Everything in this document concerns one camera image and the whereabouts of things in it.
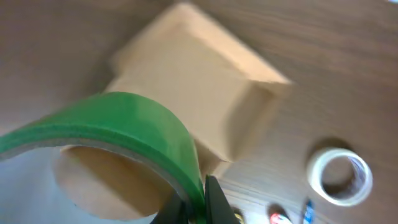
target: clear tape roll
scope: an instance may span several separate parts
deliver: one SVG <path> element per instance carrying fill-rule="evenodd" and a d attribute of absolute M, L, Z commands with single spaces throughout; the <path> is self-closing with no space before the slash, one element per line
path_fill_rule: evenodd
<path fill-rule="evenodd" d="M 329 195 L 322 184 L 322 174 L 325 167 L 337 158 L 349 159 L 353 166 L 354 178 L 351 184 L 341 192 Z M 342 148 L 326 148 L 315 153 L 307 166 L 308 182 L 324 199 L 332 204 L 350 207 L 364 201 L 372 191 L 373 176 L 367 163 L 357 154 Z"/>

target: brown cardboard box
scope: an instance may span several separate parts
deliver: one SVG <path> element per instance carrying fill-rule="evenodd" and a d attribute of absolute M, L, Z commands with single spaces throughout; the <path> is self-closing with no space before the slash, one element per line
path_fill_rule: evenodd
<path fill-rule="evenodd" d="M 197 144 L 202 176 L 220 176 L 248 153 L 291 82 L 196 6 L 161 14 L 112 59 L 107 91 L 153 99 Z"/>

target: red object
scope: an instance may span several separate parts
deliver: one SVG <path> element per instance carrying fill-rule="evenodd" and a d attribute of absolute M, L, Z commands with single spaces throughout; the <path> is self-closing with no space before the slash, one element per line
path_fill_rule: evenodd
<path fill-rule="evenodd" d="M 270 224 L 292 224 L 292 222 L 284 215 L 274 213 L 269 217 Z"/>

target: green duct tape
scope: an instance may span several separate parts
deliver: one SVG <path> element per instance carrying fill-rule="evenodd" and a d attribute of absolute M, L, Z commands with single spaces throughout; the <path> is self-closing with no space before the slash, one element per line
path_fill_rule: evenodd
<path fill-rule="evenodd" d="M 0 160 L 38 147 L 81 145 L 143 162 L 167 180 L 197 223 L 205 198 L 195 145 L 167 108 L 132 93 L 105 93 L 46 116 L 0 138 Z"/>

